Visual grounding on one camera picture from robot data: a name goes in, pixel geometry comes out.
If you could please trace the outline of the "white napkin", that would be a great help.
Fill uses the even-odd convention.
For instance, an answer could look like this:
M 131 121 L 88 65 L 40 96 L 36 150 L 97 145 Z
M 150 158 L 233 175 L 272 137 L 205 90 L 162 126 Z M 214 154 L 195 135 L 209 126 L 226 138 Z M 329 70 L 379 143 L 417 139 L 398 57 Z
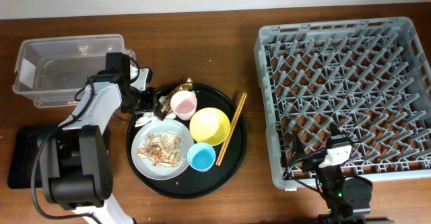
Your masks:
M 170 111 L 164 119 L 175 119 L 176 114 L 173 111 Z M 135 121 L 135 128 L 144 126 L 150 122 L 155 122 L 160 120 L 158 116 L 155 115 L 155 112 L 145 112 L 143 116 L 139 117 Z

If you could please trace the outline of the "brown snack wrapper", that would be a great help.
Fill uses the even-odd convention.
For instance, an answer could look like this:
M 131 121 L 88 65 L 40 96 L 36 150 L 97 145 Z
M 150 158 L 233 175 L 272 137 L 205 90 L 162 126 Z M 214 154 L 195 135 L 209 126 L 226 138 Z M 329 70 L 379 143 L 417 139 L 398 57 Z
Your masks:
M 160 119 L 164 120 L 171 110 L 170 101 L 173 95 L 179 91 L 193 89 L 194 83 L 191 78 L 188 78 L 184 83 L 176 86 L 159 104 L 156 108 L 155 115 Z

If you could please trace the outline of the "pink cup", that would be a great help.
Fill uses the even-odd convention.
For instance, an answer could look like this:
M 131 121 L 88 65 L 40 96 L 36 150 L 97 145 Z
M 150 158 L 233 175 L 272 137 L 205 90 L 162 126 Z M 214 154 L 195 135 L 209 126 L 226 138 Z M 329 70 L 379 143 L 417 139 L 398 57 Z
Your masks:
M 171 97 L 170 107 L 181 120 L 190 120 L 197 109 L 196 95 L 187 90 L 178 91 Z

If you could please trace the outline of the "yellow bowl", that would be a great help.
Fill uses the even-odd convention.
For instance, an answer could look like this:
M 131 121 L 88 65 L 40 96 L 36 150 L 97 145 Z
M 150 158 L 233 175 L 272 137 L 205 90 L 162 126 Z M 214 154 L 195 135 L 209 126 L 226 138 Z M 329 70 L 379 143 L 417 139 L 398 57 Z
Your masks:
M 189 130 L 196 142 L 216 146 L 227 139 L 230 120 L 217 108 L 203 108 L 191 118 Z

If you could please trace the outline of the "blue cup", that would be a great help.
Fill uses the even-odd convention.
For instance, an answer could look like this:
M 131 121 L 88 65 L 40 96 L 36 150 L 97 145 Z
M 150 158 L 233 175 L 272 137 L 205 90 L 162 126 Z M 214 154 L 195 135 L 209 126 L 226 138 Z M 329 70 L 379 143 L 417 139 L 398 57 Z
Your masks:
M 216 160 L 214 148 L 207 143 L 195 143 L 187 152 L 189 165 L 198 172 L 207 172 Z

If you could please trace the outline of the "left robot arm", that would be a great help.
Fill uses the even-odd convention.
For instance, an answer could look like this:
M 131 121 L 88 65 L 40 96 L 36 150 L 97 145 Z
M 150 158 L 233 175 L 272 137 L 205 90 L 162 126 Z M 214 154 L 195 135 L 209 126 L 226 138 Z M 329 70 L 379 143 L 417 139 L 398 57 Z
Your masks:
M 86 78 L 70 116 L 39 136 L 30 189 L 38 213 L 51 220 L 134 223 L 115 199 L 113 171 L 103 133 L 116 110 L 136 115 L 158 105 L 147 87 L 152 71 L 121 52 L 106 54 L 105 68 Z

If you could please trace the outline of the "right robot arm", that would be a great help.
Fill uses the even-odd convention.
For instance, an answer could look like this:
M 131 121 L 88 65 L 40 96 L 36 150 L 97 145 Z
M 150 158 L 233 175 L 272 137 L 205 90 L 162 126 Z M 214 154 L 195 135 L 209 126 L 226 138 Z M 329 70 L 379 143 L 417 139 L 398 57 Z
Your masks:
M 318 223 L 393 223 L 389 219 L 366 218 L 371 212 L 373 184 L 362 176 L 343 174 L 341 165 L 350 158 L 354 142 L 333 123 L 330 124 L 330 131 L 331 136 L 325 147 L 310 154 L 305 153 L 301 138 L 293 132 L 293 155 L 288 165 L 299 163 L 304 173 L 314 171 L 314 188 L 288 171 L 284 176 L 317 192 L 326 202 L 328 213 L 319 215 Z

